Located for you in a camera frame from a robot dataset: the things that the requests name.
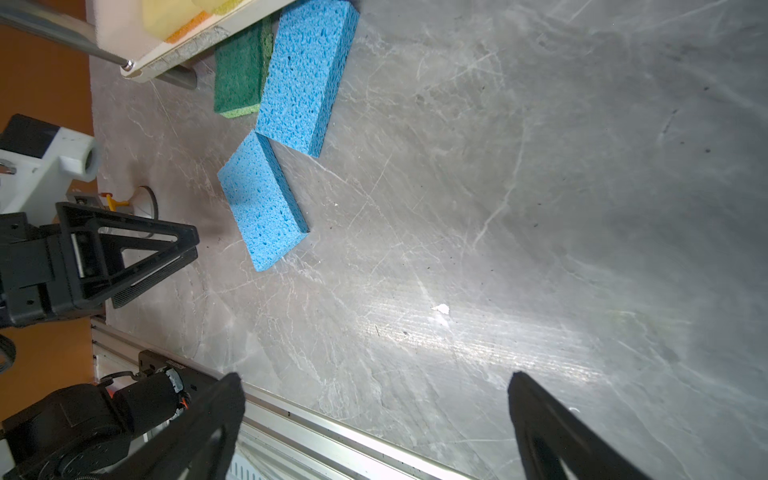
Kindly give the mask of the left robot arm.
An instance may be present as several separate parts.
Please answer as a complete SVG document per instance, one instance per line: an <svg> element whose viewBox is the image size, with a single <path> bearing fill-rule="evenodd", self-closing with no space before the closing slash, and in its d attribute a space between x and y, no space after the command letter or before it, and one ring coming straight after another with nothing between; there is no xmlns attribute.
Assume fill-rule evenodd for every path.
<svg viewBox="0 0 768 480"><path fill-rule="evenodd" d="M60 202L58 220L1 218L1 325L24 328L121 308L197 256L194 226ZM2 424L12 479L76 479L124 459L133 440L193 406L214 378L145 351L131 384L59 389Z"/></svg>

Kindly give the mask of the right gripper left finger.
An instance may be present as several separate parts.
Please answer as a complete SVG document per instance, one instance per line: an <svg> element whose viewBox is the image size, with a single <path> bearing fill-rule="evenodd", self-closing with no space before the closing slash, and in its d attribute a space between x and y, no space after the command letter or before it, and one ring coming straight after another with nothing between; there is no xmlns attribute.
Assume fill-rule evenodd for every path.
<svg viewBox="0 0 768 480"><path fill-rule="evenodd" d="M224 479L234 455L245 403L240 376L225 375L107 477Z"/></svg>

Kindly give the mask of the blue sponge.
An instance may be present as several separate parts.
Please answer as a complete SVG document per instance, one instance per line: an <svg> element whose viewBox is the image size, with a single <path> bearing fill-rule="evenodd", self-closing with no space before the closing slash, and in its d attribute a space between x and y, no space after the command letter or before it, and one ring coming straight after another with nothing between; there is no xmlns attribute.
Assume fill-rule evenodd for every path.
<svg viewBox="0 0 768 480"><path fill-rule="evenodd" d="M320 157L359 13L349 1L297 1L283 9L256 131Z"/></svg>
<svg viewBox="0 0 768 480"><path fill-rule="evenodd" d="M250 132L218 180L256 271L268 270L307 237L309 227L268 138Z"/></svg>

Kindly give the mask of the yellow foam sponge front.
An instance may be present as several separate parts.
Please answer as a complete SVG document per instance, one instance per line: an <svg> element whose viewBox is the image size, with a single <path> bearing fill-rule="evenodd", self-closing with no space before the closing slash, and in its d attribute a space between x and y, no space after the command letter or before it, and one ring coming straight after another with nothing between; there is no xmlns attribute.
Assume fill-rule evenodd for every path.
<svg viewBox="0 0 768 480"><path fill-rule="evenodd" d="M178 42L210 17L189 0L142 0L141 10L144 30L165 43Z"/></svg>

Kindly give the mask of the yellow foam sponge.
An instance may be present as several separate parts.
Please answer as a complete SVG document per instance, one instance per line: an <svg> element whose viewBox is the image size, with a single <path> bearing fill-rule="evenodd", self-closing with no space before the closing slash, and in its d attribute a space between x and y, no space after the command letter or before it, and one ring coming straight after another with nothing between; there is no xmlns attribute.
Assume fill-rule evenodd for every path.
<svg viewBox="0 0 768 480"><path fill-rule="evenodd" d="M142 0L141 10L144 30L165 43L178 42L210 17L189 0Z"/></svg>
<svg viewBox="0 0 768 480"><path fill-rule="evenodd" d="M235 9L242 0L192 0L193 4L210 15L225 15Z"/></svg>

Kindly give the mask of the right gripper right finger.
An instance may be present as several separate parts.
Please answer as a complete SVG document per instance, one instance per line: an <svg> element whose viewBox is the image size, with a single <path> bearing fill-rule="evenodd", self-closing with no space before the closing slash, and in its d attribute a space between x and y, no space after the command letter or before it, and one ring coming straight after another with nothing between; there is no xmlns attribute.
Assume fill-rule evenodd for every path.
<svg viewBox="0 0 768 480"><path fill-rule="evenodd" d="M528 479L646 479L648 476L612 448L525 372L515 372L508 408Z"/></svg>

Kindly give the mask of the pale pink foam sponge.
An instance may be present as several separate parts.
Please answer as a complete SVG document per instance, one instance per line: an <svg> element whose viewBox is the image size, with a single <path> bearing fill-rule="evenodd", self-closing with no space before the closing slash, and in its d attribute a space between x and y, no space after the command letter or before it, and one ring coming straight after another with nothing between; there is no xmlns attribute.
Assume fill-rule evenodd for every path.
<svg viewBox="0 0 768 480"><path fill-rule="evenodd" d="M96 43L102 50L136 61L162 44L144 29L139 0L94 0L91 9Z"/></svg>

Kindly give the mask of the green scouring sponge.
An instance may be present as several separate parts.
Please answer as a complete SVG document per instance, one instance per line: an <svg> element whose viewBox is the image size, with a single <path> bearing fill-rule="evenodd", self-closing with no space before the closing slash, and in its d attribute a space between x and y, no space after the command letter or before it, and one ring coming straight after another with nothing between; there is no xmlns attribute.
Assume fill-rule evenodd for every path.
<svg viewBox="0 0 768 480"><path fill-rule="evenodd" d="M232 119L259 111L273 42L273 19L266 17L216 47L215 113Z"/></svg>

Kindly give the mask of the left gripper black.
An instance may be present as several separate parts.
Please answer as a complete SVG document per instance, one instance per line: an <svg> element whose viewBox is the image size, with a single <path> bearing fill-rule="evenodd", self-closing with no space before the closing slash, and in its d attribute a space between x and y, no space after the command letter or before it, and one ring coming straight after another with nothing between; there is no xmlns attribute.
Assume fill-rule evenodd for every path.
<svg viewBox="0 0 768 480"><path fill-rule="evenodd" d="M69 202L59 225L36 227L25 213L1 216L1 326L74 320L75 303L122 308L197 259L188 224Z"/></svg>

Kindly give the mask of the white two-tier shelf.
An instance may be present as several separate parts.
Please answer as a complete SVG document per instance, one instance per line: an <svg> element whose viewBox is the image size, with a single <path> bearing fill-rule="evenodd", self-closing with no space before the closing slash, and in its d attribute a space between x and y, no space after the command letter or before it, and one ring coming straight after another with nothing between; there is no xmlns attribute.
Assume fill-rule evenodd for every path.
<svg viewBox="0 0 768 480"><path fill-rule="evenodd" d="M193 90L189 60L288 6L288 1L89 1L92 22L39 1L3 1L1 23L119 67L137 83Z"/></svg>

